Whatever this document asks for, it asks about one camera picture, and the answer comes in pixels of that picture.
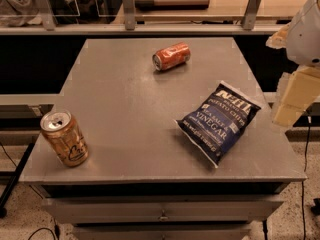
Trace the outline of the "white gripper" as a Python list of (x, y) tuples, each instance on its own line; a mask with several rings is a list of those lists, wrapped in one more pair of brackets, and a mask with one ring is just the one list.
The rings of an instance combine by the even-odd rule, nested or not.
[(290, 24), (266, 41), (272, 49), (286, 47), (289, 60), (299, 65), (279, 79), (272, 107), (272, 122), (291, 128), (320, 96), (320, 7), (319, 0), (307, 0)]

